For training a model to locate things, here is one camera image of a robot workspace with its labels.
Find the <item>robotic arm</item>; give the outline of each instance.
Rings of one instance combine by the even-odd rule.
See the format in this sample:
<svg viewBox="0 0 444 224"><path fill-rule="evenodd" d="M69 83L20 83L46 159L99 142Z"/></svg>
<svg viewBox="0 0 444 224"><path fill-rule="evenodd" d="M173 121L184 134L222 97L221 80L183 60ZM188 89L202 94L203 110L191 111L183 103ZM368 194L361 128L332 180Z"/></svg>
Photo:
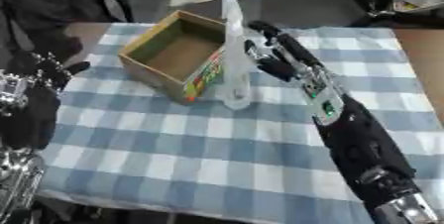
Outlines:
<svg viewBox="0 0 444 224"><path fill-rule="evenodd" d="M246 53L259 69L295 80L333 162L375 223L438 223L413 181L415 170L369 110L289 34L264 22L249 27L266 37L273 54L263 54L252 41L246 41Z"/></svg>
<svg viewBox="0 0 444 224"><path fill-rule="evenodd" d="M48 54L19 52L0 70L0 224L28 223L45 162L44 149L56 127L58 94L78 72Z"/></svg>

